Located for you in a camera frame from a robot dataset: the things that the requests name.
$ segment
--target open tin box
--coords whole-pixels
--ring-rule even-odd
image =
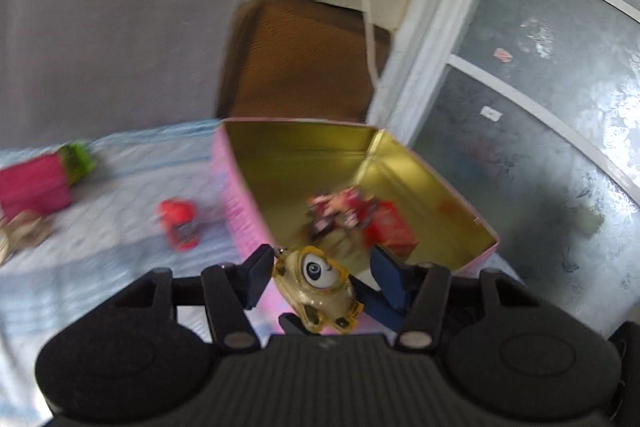
[[[472,268],[491,254],[495,232],[437,172],[387,131],[356,124],[229,119],[214,136],[229,230],[242,258],[262,243],[309,245],[307,198],[360,185],[392,200],[418,238],[410,264]],[[369,266],[359,232],[316,244],[357,275]]]

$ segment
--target yellow toy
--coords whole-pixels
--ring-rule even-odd
[[[322,250],[283,250],[273,267],[273,280],[308,331],[332,327],[349,333],[356,327],[363,305],[356,300],[349,273]]]

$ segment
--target pink box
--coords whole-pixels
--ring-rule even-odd
[[[0,205],[7,219],[24,210],[46,216],[70,204],[65,170],[54,153],[0,170]]]

